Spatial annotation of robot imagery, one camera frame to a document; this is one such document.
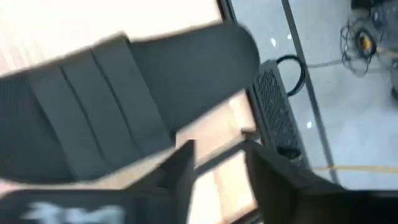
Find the black mesh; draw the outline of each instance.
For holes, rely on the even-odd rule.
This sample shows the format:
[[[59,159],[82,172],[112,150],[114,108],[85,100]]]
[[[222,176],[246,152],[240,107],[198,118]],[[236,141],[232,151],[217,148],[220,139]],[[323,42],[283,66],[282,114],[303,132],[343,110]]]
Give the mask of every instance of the black mesh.
[[[268,61],[261,65],[255,81],[260,113],[267,123],[267,131],[277,147],[298,149],[304,152],[287,94],[277,64]]]

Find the tiled floor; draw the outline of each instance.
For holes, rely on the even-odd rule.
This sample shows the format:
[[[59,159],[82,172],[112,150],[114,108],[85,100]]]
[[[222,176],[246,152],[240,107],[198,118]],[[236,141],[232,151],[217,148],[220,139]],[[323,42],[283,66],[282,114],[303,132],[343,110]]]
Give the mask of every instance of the tiled floor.
[[[238,20],[254,35],[262,61],[295,54],[281,1],[232,0]],[[308,64],[341,58],[340,29],[351,14],[349,0],[290,0]],[[281,65],[287,89],[298,66]],[[388,72],[354,76],[342,66],[310,70],[334,162],[338,166],[398,166],[398,104],[391,98]],[[326,165],[307,90],[290,98],[313,167]],[[338,170],[342,185],[352,189],[398,188],[398,174]],[[327,172],[319,172],[329,178]]]

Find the wooden desk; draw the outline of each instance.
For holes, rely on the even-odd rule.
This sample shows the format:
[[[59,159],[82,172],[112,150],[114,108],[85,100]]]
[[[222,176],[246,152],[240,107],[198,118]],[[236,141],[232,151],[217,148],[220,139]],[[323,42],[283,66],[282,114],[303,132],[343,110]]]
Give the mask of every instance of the wooden desk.
[[[176,34],[221,22],[215,0],[51,1],[0,0],[0,74],[63,57],[123,31],[131,40]],[[254,128],[242,92],[185,127],[177,145],[197,140],[197,163],[236,139],[241,128]],[[0,195],[26,188],[121,189],[170,154],[163,152],[96,183],[56,187],[2,181]],[[194,186],[190,223],[225,223],[255,207],[243,154],[200,177]]]

